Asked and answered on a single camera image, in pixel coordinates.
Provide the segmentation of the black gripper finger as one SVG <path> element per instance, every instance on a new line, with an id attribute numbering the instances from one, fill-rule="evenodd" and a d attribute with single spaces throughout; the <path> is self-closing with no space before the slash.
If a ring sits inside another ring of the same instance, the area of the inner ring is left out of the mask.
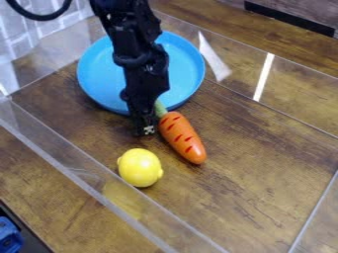
<path id="1" fill-rule="evenodd" d="M 154 110 L 143 108 L 138 101 L 130 97 L 127 100 L 129 111 L 135 124 L 134 135 L 145 136 L 155 133 L 157 117 Z"/>

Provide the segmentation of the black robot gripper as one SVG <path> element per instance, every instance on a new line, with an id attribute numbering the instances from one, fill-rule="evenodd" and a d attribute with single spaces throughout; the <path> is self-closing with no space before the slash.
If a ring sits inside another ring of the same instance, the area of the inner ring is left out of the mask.
<path id="1" fill-rule="evenodd" d="M 170 55 L 157 43 L 162 20 L 149 0 L 90 0 L 114 46 L 114 62 L 123 67 L 126 94 L 158 99 L 170 89 Z"/>

